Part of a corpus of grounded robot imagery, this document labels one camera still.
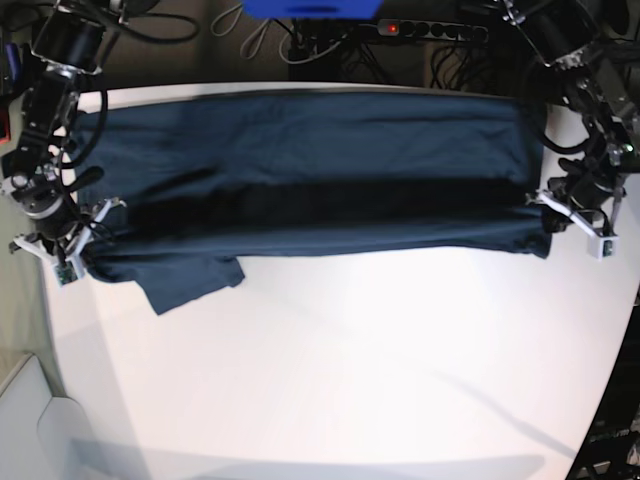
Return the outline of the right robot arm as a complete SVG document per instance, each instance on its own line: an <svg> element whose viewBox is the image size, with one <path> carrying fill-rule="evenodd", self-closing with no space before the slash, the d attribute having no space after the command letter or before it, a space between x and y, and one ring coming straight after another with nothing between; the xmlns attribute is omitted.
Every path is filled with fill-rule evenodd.
<svg viewBox="0 0 640 480"><path fill-rule="evenodd" d="M30 253L62 283L73 282L84 274L85 247L119 202L76 202L75 193L97 182L101 169L90 168L71 183L63 174L88 159L106 126L109 100L101 91L94 132L83 146L72 138L80 97L102 74L131 16L130 4L14 1L2 12L12 85L1 98L1 196L31 226L9 249Z"/></svg>

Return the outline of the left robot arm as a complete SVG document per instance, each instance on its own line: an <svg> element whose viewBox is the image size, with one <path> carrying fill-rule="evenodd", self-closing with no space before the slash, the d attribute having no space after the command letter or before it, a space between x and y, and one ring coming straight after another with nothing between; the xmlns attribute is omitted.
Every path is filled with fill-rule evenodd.
<svg viewBox="0 0 640 480"><path fill-rule="evenodd" d="M541 143L559 154L565 173L549 179L533 200L549 210L551 232L575 224L596 257L610 257L625 182L639 172L639 106L620 70L639 46L607 39L577 1L501 1L498 8L535 53L523 78L529 80L538 66L553 71L565 105L580 115L587 131L580 143L561 146L536 120L530 122Z"/></svg>

